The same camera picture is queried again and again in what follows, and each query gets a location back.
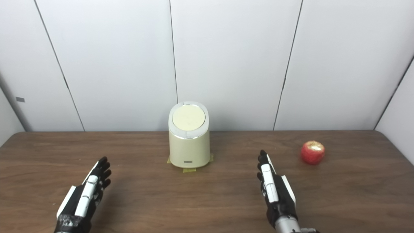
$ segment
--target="white wall panel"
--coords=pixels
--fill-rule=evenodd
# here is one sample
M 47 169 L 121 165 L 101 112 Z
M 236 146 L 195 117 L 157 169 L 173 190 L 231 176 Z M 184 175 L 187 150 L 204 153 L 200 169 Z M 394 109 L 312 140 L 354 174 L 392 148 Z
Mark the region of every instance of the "white wall panel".
M 387 136 L 414 164 L 414 63 L 404 76 L 376 130 Z
M 272 130 L 300 0 L 171 0 L 178 101 L 212 130 Z
M 168 0 L 37 0 L 86 131 L 167 130 Z
M 9 101 L 0 89 L 0 146 L 17 132 L 24 131 Z
M 27 130 L 83 131 L 34 1 L 0 1 L 0 83 Z
M 373 129 L 414 54 L 413 12 L 409 0 L 304 0 L 275 129 Z

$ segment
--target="yellow tape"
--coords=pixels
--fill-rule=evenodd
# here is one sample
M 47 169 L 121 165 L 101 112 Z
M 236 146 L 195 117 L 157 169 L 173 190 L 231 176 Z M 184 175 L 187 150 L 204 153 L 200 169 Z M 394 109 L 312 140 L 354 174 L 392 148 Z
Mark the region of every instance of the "yellow tape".
M 186 172 L 195 172 L 197 169 L 196 168 L 183 168 L 183 173 Z
M 214 154 L 211 153 L 210 154 L 210 161 L 209 162 L 213 162 L 213 161 L 214 161 Z M 171 163 L 170 156 L 168 156 L 167 163 Z M 183 173 L 186 173 L 186 172 L 195 172 L 195 171 L 196 171 L 195 168 L 183 168 Z

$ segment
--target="container lid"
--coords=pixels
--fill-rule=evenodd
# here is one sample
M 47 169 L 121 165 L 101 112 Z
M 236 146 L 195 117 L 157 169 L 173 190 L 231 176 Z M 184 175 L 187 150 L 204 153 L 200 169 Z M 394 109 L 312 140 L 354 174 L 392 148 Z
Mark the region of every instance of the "container lid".
M 173 113 L 173 123 L 177 128 L 191 131 L 204 124 L 206 116 L 204 111 L 192 104 L 183 105 Z
M 201 103 L 181 102 L 170 111 L 168 129 L 178 138 L 195 139 L 204 135 L 208 128 L 208 111 Z

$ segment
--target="robotic hand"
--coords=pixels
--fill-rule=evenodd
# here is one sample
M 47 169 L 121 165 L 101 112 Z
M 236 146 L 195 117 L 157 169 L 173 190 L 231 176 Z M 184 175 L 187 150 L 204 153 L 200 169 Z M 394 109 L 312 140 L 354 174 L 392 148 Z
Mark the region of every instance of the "robotic hand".
M 55 233 L 88 233 L 91 230 L 96 206 L 111 183 L 109 166 L 108 159 L 101 158 L 81 185 L 70 188 L 58 209 Z
M 277 233 L 319 233 L 313 228 L 300 228 L 296 199 L 286 176 L 276 174 L 269 155 L 260 151 L 258 178 L 267 204 L 267 219 Z

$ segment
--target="brown table surface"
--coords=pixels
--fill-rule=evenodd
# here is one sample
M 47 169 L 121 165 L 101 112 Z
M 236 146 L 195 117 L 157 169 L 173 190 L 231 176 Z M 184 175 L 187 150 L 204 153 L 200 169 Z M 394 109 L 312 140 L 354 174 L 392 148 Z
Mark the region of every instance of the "brown table surface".
M 318 166 L 299 158 L 317 140 Z M 56 211 L 102 156 L 112 184 L 95 233 L 272 233 L 256 178 L 266 150 L 296 196 L 301 227 L 321 233 L 414 232 L 414 167 L 376 131 L 212 132 L 214 162 L 167 164 L 167 132 L 15 134 L 0 148 L 0 232 L 53 232 Z

